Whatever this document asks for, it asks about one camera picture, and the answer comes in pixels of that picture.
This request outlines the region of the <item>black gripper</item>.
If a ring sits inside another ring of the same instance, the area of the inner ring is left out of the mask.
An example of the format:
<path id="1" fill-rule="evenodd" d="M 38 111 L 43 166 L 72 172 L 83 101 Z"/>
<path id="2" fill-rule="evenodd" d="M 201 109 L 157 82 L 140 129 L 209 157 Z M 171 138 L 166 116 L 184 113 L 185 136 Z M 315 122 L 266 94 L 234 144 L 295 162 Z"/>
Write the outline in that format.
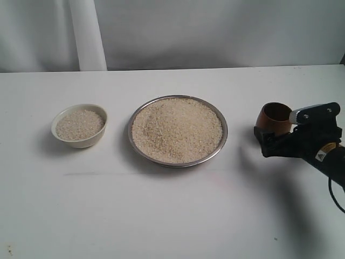
<path id="1" fill-rule="evenodd" d="M 308 164 L 344 187 L 344 146 L 342 130 L 335 117 L 341 107 L 336 102 L 296 109 L 289 114 L 293 132 L 276 135 L 254 126 L 262 155 L 269 157 L 301 158 Z"/>

